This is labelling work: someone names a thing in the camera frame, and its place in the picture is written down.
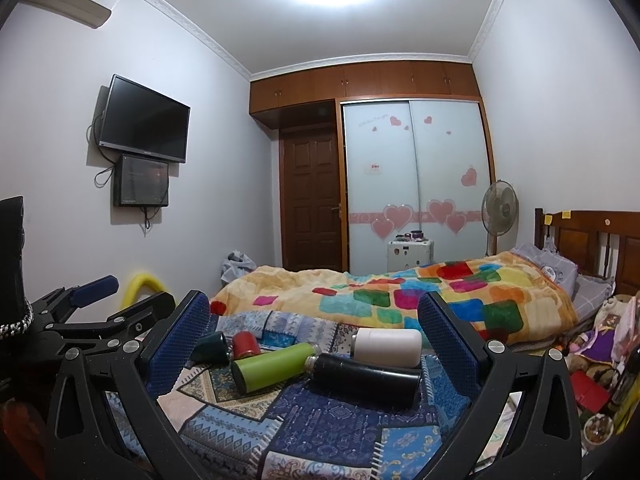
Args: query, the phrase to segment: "television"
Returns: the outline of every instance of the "television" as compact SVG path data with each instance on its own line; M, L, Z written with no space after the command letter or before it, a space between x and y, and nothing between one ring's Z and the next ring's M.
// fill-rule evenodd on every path
M190 108L113 75L98 144L121 152L185 162Z

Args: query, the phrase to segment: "blue patterned bedspread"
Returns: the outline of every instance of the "blue patterned bedspread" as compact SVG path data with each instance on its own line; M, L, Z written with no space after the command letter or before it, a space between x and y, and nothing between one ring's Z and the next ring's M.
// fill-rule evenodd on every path
M314 342L348 354L357 327L261 310L213 315L207 333L218 330L249 330L267 350ZM413 479L440 447L440 421L449 430L468 404L435 356L423 356L422 373L419 402L402 412L328 396L302 377L243 396L229 367L184 371L159 403L214 478ZM109 398L127 447L144 457L118 396Z

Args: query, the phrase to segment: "plastic bag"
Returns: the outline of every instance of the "plastic bag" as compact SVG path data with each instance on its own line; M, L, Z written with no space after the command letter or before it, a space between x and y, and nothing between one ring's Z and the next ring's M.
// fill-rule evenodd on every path
M255 262L246 254L240 251L233 251L222 263L222 281L231 283L233 280L242 278L256 268Z

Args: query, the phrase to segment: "pink stripe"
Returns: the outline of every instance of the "pink stripe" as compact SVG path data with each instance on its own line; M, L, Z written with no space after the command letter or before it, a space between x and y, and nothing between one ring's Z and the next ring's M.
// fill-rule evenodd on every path
M456 211L456 214L461 214L466 217L467 222L481 222L481 211ZM428 211L422 211L421 213L414 212L411 217L411 222L417 224L422 217L422 223L424 224L436 224L438 221ZM381 211L379 213L349 213L350 224L370 224L375 219L384 220L385 215Z

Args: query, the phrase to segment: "sliding wardrobe door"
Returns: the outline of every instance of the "sliding wardrobe door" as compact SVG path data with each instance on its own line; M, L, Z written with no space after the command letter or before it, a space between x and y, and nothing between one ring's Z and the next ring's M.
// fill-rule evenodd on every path
M422 230L436 262L484 256L480 214L489 165L478 103L411 101Z
M343 107L350 273L386 272L386 245L418 229L418 179L408 102Z

